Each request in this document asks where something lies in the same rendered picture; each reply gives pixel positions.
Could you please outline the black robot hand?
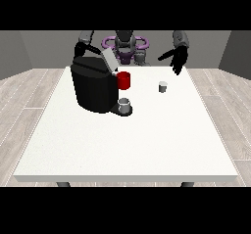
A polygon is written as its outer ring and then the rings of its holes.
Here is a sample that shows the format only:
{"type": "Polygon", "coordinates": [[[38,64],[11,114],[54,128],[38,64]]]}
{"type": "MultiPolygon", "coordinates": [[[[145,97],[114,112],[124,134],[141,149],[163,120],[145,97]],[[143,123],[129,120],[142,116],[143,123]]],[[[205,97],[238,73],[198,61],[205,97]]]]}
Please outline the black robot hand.
{"type": "Polygon", "coordinates": [[[158,58],[159,61],[163,61],[169,57],[172,57],[170,66],[176,75],[179,75],[182,67],[186,64],[188,59],[188,48],[184,45],[177,46],[176,48],[164,53],[158,58]]]}
{"type": "Polygon", "coordinates": [[[97,55],[101,54],[101,51],[98,48],[96,48],[90,44],[85,44],[84,42],[78,42],[75,45],[75,58],[82,57],[86,51],[92,52],[97,55]]]}

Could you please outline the pale grey machine lid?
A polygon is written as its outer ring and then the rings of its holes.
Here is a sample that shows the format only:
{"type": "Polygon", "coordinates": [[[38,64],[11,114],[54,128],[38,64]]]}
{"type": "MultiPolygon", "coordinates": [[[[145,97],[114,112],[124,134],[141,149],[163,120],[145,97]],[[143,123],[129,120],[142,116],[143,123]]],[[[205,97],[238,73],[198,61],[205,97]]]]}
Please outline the pale grey machine lid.
{"type": "Polygon", "coordinates": [[[109,72],[114,72],[120,65],[111,48],[103,50],[101,56],[104,59],[109,72]]]}

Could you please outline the small grey cup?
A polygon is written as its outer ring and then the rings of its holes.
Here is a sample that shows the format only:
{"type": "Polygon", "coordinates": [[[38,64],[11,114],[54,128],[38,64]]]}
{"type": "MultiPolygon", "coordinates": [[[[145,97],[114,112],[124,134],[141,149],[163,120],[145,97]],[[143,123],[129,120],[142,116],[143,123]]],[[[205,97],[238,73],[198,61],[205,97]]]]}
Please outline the small grey cup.
{"type": "Polygon", "coordinates": [[[118,101],[119,104],[119,112],[122,114],[126,114],[130,110],[130,101],[128,98],[121,98],[118,101]]]}

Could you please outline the black coffee machine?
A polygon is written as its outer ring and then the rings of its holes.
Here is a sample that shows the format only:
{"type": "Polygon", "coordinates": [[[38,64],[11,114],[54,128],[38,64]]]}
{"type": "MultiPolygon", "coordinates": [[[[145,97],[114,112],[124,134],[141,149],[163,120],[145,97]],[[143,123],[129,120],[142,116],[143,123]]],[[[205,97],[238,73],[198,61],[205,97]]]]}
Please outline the black coffee machine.
{"type": "Polygon", "coordinates": [[[109,72],[105,61],[96,57],[76,57],[71,73],[78,104],[99,114],[114,113],[121,117],[132,114],[132,106],[126,114],[119,112],[117,74],[109,72]]]}

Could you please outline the red pod holder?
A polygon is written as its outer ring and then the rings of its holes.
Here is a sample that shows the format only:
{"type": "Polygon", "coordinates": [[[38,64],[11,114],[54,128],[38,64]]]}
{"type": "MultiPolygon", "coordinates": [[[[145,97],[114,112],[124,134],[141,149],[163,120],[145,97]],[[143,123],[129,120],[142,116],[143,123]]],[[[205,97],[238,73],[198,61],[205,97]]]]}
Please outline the red pod holder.
{"type": "Polygon", "coordinates": [[[127,90],[130,88],[130,73],[127,71],[120,71],[117,74],[118,88],[121,90],[127,90]]]}

